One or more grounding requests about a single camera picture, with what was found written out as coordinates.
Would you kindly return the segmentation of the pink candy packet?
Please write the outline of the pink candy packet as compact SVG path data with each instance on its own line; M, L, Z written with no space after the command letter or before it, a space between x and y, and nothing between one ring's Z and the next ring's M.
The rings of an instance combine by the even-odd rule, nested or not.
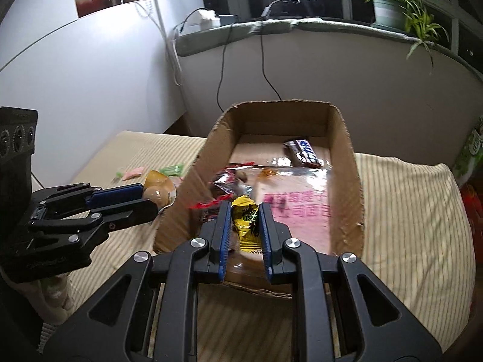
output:
M120 169L115 173L115 178L121 181L128 181L143 175L145 167L135 167L129 170Z

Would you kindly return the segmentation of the brown braised egg packet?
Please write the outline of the brown braised egg packet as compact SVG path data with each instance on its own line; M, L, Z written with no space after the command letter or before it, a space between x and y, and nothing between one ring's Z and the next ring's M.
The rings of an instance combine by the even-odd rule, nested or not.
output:
M174 204L177 189L167 175L151 170L146 175L142 197L155 203L161 213Z

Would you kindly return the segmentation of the green candy packet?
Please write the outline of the green candy packet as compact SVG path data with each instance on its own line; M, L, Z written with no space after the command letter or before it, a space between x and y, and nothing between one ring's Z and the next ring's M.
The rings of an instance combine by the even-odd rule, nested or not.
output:
M168 177L183 175L184 164L173 164L158 169L159 173L162 173Z

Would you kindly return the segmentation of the yellow snack packet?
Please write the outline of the yellow snack packet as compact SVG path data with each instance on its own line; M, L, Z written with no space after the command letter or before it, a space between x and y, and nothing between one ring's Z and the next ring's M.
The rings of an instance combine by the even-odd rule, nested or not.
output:
M232 224L243 252L261 253L260 232L256 229L259 205L243 195L232 201Z

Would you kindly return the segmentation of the dark red jujube snack bag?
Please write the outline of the dark red jujube snack bag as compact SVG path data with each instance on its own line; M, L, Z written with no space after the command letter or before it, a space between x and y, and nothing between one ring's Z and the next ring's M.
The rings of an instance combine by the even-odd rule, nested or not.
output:
M207 183L208 198L189 207L190 226L198 230L203 223L217 218L223 201L234 201L241 196L251 197L253 191L254 162L229 164L215 173Z

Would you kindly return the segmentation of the bagged toast bread loaf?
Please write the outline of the bagged toast bread loaf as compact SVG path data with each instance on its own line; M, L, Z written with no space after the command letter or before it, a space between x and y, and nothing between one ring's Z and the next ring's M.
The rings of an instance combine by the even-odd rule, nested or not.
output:
M325 168L267 167L254 179L253 198L268 203L273 219L317 252L331 252L331 209Z

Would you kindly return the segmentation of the snickers bar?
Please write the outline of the snickers bar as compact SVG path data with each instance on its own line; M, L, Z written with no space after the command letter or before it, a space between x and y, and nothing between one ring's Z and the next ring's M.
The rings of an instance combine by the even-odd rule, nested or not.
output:
M317 156L307 139L290 139L283 145L295 166L311 168L324 166L324 162Z

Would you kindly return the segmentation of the striped beige table cloth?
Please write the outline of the striped beige table cloth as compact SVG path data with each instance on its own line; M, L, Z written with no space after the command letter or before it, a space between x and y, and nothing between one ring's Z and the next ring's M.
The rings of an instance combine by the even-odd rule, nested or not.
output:
M107 188L131 167L189 169L205 138L123 131L71 182ZM472 230L453 174L396 158L355 154L363 187L362 261L426 326L443 351L470 317L476 279ZM152 251L155 226L114 232L92 264L62 279L70 312L79 308L136 251ZM290 361L291 300L201 285L198 361Z

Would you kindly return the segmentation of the red gift box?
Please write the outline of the red gift box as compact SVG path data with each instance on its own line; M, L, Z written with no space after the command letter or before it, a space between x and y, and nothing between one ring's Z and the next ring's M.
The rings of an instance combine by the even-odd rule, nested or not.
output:
M481 230L482 202L477 192L471 185L464 184L460 189L460 193L472 229Z

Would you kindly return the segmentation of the green snack bag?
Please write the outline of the green snack bag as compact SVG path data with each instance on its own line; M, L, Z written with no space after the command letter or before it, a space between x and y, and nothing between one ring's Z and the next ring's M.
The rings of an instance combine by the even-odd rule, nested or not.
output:
M482 165L482 115L470 131L452 167L458 187L462 187Z

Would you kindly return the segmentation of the open cardboard box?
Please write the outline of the open cardboard box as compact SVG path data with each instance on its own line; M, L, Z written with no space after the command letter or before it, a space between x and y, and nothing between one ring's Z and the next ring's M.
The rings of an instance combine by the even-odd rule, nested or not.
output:
M316 251L363 252L363 192L350 134L336 106L317 100L251 101L228 109L178 188L155 233L155 252L197 235L212 182L240 164L243 195Z

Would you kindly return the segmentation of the white power adapter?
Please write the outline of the white power adapter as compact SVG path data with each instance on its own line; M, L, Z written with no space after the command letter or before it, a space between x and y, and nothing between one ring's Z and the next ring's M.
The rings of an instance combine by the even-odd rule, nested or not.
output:
M213 10L199 9L187 19L186 24L198 27L200 31L211 30L220 27L220 18Z

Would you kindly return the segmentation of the potted spider plant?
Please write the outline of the potted spider plant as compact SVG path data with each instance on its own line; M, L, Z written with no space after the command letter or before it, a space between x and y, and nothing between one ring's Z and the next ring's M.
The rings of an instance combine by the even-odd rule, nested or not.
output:
M431 64L434 63L432 48L442 37L447 38L446 28L435 21L424 0L364 0L374 9L374 24L386 30L399 30L411 34L415 42L406 57L410 58L417 49L426 51Z

